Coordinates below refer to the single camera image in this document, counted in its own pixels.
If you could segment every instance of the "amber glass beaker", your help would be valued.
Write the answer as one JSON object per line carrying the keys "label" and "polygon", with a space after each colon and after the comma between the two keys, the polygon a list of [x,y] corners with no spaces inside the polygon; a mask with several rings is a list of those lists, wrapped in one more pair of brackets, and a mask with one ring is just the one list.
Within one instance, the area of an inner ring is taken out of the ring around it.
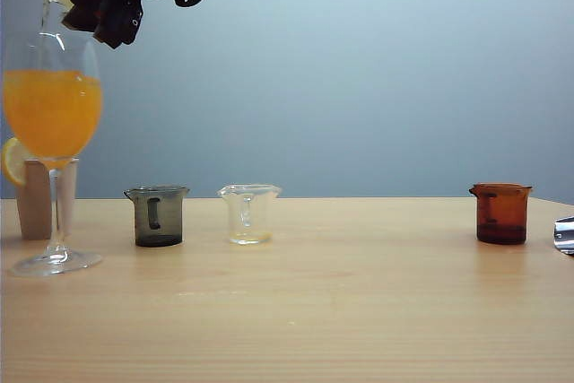
{"label": "amber glass beaker", "polygon": [[513,183],[478,183],[469,190],[476,196],[476,236],[492,244],[526,241],[526,206],[532,187]]}

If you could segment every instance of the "lemon slice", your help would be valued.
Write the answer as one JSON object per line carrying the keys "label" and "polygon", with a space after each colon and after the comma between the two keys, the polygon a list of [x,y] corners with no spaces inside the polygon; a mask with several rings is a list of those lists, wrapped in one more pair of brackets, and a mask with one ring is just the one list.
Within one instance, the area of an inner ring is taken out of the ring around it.
{"label": "lemon slice", "polygon": [[36,159],[31,152],[18,140],[10,138],[2,146],[2,172],[15,186],[26,184],[26,169],[24,162]]}

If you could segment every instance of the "table surface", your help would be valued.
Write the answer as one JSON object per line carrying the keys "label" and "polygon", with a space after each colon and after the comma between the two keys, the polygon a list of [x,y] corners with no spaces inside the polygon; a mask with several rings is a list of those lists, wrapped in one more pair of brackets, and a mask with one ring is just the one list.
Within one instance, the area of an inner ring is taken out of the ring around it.
{"label": "table surface", "polygon": [[26,279],[6,269],[46,243],[2,202],[5,383],[574,380],[572,205],[531,198],[521,246],[477,241],[472,197],[279,198],[256,246],[221,199],[186,199],[167,248],[134,245],[127,199],[74,210],[104,260]]}

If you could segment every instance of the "orange juice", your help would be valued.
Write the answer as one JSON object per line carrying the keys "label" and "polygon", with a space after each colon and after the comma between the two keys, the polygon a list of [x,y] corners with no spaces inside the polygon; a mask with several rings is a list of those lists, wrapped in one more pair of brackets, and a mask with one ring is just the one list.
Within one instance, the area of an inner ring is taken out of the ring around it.
{"label": "orange juice", "polygon": [[28,150],[49,168],[61,168],[96,130],[100,81],[80,71],[5,71],[4,112]]}

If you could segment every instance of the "gray beaker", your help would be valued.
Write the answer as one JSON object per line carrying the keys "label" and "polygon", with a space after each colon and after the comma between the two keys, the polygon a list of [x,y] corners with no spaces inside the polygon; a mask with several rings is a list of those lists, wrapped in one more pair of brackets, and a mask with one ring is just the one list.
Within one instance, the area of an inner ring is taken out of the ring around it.
{"label": "gray beaker", "polygon": [[232,184],[219,190],[228,205],[230,242],[246,245],[271,239],[267,206],[281,191],[271,184]]}
{"label": "gray beaker", "polygon": [[134,203],[136,246],[172,246],[183,240],[181,206],[187,192],[182,186],[137,187],[124,192]]}

